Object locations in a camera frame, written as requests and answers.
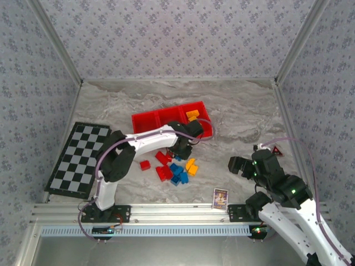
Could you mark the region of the small playing card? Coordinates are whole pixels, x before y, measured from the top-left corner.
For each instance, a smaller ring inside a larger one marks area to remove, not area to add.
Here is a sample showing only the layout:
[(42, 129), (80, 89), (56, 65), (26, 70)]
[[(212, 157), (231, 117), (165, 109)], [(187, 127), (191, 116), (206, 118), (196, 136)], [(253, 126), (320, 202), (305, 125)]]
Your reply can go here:
[(215, 188), (213, 192), (212, 208), (226, 211), (228, 204), (228, 194), (228, 190)]

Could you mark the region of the red three-compartment bin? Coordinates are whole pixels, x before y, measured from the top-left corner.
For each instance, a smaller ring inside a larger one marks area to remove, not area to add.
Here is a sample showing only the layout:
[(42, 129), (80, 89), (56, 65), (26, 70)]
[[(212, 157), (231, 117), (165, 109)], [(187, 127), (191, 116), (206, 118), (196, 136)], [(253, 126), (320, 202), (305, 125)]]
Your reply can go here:
[(186, 116), (186, 112), (192, 110), (199, 111), (200, 115), (197, 119), (211, 121), (205, 104), (202, 101), (198, 101), (134, 114), (131, 116), (134, 133), (137, 134), (158, 129), (172, 121), (188, 124), (190, 121)]

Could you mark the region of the black grey chessboard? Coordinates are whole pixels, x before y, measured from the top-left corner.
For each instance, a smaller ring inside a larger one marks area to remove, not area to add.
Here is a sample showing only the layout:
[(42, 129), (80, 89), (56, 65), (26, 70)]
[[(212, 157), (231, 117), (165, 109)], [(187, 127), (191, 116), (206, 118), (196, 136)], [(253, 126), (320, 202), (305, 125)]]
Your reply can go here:
[(45, 191), (86, 200), (94, 183), (95, 154), (111, 133), (110, 126), (75, 122)]

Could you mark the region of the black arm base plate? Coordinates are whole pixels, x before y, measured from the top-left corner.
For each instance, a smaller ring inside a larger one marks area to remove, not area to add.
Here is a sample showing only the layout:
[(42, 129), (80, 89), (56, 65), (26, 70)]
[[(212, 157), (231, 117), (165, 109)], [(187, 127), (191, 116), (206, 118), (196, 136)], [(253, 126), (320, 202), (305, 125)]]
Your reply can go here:
[(261, 222), (245, 204), (229, 204), (227, 207), (230, 222)]
[(101, 211), (93, 204), (84, 209), (80, 221), (83, 223), (128, 223), (130, 215), (130, 205), (113, 205)]

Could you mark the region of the aluminium mounting rail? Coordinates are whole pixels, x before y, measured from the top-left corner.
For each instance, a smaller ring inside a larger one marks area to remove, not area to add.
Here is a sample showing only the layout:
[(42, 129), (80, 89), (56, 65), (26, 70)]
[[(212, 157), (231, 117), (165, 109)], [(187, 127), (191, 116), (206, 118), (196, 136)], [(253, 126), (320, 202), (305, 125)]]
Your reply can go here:
[[(29, 222), (42, 225), (74, 225), (78, 223), (77, 203), (39, 203), (35, 204)], [(213, 209), (209, 203), (157, 203), (132, 204), (130, 224), (168, 225), (168, 224), (227, 224), (227, 212)]]

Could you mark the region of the aluminium frame post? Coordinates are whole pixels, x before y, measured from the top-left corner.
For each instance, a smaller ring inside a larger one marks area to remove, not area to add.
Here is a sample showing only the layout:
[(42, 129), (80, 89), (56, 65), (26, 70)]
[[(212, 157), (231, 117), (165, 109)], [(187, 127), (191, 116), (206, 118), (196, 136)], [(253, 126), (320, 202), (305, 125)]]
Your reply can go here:
[(296, 62), (297, 57), (305, 46), (308, 38), (316, 27), (318, 21), (321, 18), (324, 10), (327, 8), (330, 0), (315, 0), (312, 7), (309, 10), (308, 15), (305, 17), (302, 27), (297, 33), (292, 45), (280, 66), (277, 75), (275, 76), (275, 83), (277, 86), (280, 86), (284, 81), (287, 75), (289, 74), (291, 68)]
[(48, 37), (51, 45), (59, 56), (59, 59), (64, 64), (67, 72), (70, 77), (77, 85), (82, 84), (82, 78), (80, 77), (79, 72), (77, 71), (69, 53), (67, 52), (63, 42), (60, 39), (60, 36), (55, 30), (54, 25), (50, 21), (50, 18), (46, 14), (40, 0), (26, 0), (30, 9), (34, 13), (38, 23), (44, 30), (46, 36)]

